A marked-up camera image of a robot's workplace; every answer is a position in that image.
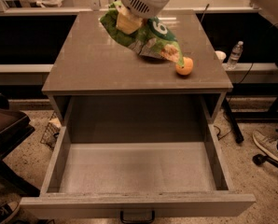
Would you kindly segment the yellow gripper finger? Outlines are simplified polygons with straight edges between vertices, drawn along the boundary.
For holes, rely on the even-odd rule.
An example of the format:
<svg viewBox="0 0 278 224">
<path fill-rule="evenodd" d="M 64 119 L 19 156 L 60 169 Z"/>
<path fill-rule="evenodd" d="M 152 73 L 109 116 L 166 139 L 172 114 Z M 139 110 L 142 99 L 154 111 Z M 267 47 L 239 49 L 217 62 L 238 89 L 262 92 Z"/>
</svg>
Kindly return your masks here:
<svg viewBox="0 0 278 224">
<path fill-rule="evenodd" d="M 130 35 L 141 28 L 145 20 L 131 13 L 131 11 L 123 5 L 116 6 L 118 17 L 116 27 L 122 33 Z"/>
</svg>

